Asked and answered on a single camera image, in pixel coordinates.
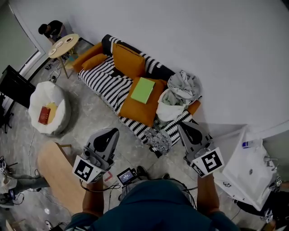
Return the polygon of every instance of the striped blanket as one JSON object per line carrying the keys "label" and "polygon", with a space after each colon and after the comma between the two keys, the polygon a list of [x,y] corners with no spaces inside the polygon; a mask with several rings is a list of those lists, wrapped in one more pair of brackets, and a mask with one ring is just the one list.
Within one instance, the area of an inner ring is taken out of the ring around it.
{"label": "striped blanket", "polygon": [[[104,100],[104,102],[115,112],[115,114],[118,115],[133,81],[115,68],[112,57],[113,42],[122,43],[130,49],[132,48],[126,43],[110,35],[106,35],[103,38],[102,43],[104,54],[107,55],[107,59],[100,65],[90,70],[80,71],[78,78],[85,82]],[[137,51],[146,59],[146,77],[156,79],[154,76],[164,76],[166,81],[169,79],[173,73],[171,70],[167,69],[145,53],[140,52],[135,48],[134,51]],[[166,77],[164,74],[160,75],[160,71],[165,72],[170,76]],[[188,111],[184,111],[176,120],[168,122],[165,126],[161,125],[156,119],[153,128],[122,116],[119,117],[119,119],[135,134],[139,140],[141,140],[143,144],[148,144],[150,146],[150,150],[155,152],[158,157],[166,154],[169,149],[180,139],[177,131],[177,124],[180,121],[193,121],[192,116]],[[161,142],[161,144],[151,142],[152,138],[156,135],[165,141]]]}

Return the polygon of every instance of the man in black shirt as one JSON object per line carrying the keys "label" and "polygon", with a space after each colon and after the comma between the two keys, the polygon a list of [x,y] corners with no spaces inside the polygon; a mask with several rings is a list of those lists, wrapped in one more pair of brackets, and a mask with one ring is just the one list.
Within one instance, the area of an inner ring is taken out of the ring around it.
{"label": "man in black shirt", "polygon": [[67,35],[63,23],[57,20],[50,22],[48,25],[42,24],[38,32],[44,34],[52,44]]}

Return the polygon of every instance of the pile of clothes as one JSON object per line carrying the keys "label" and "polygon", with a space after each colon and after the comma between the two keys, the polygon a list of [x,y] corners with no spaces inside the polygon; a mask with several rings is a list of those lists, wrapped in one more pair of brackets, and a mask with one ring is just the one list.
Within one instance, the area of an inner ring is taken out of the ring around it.
{"label": "pile of clothes", "polygon": [[200,85],[196,76],[185,71],[176,73],[168,80],[168,89],[159,100],[157,115],[161,123],[175,120],[190,104],[199,99]]}

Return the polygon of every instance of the green book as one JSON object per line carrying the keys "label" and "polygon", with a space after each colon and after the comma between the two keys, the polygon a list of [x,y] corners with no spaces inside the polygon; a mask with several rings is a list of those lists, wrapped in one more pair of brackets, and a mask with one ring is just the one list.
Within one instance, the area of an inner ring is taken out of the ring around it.
{"label": "green book", "polygon": [[131,94],[131,98],[146,104],[154,88],[154,84],[154,81],[141,77],[134,91]]}

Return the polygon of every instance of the orange pillow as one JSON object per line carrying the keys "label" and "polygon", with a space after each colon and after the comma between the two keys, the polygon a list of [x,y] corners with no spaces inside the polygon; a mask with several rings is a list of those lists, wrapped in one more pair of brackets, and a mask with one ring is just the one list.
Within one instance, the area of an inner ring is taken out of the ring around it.
{"label": "orange pillow", "polygon": [[103,52],[103,44],[99,42],[98,44],[94,45],[90,49],[88,49],[86,52],[84,52],[82,55],[80,55],[74,62],[73,62],[73,68],[78,73],[80,72],[83,67],[82,64],[89,60],[91,57],[94,57],[95,55],[101,54]]}
{"label": "orange pillow", "polygon": [[145,75],[145,58],[123,45],[113,44],[113,61],[116,69],[131,79]]}
{"label": "orange pillow", "polygon": [[193,115],[196,112],[196,110],[199,108],[199,106],[200,106],[200,101],[196,100],[188,107],[187,111]]}
{"label": "orange pillow", "polygon": [[86,60],[83,64],[82,67],[84,70],[89,70],[92,69],[93,67],[101,64],[104,60],[107,59],[107,56],[104,54],[98,54],[89,60]]}
{"label": "orange pillow", "polygon": [[154,81],[155,85],[147,103],[143,104],[131,98],[131,94],[139,82],[139,79],[140,77],[135,77],[130,92],[121,106],[121,111],[119,112],[118,116],[123,116],[152,127],[154,124],[155,113],[158,108],[158,99],[163,93],[167,82],[161,79],[149,79]]}

